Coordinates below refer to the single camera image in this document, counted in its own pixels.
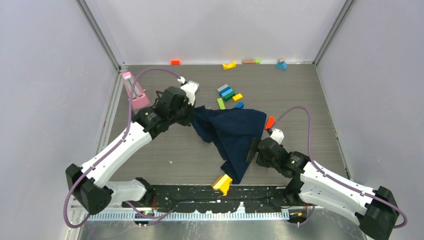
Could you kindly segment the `navy blue t-shirt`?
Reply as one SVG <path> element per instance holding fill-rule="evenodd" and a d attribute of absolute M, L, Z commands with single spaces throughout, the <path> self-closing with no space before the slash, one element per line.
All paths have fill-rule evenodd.
<path fill-rule="evenodd" d="M 266 113 L 255 109 L 207 109 L 196 107 L 191 124 L 206 143 L 214 143 L 224 160 L 221 169 L 240 184 L 249 163 L 246 162 L 254 139 L 261 139 Z"/>

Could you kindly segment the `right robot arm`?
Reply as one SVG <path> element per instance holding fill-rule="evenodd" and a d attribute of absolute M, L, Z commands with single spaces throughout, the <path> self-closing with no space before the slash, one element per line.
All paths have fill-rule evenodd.
<path fill-rule="evenodd" d="M 393 193 L 386 187 L 373 189 L 337 175 L 309 156 L 288 152 L 271 137 L 255 138 L 246 161 L 257 154 L 256 164 L 275 169 L 290 182 L 285 198 L 291 205 L 318 205 L 345 217 L 374 240 L 387 240 L 400 215 Z"/>

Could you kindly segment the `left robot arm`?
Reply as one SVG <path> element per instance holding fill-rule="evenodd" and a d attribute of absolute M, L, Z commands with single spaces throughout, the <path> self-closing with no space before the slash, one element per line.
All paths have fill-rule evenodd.
<path fill-rule="evenodd" d="M 110 181 L 110 178 L 135 152 L 171 125 L 190 126 L 198 88 L 198 84 L 189 82 L 157 91 L 153 105 L 133 115 L 129 126 L 104 150 L 82 166 L 67 167 L 68 188 L 89 215 L 125 201 L 136 202 L 141 207 L 153 202 L 152 190 L 144 179 Z"/>

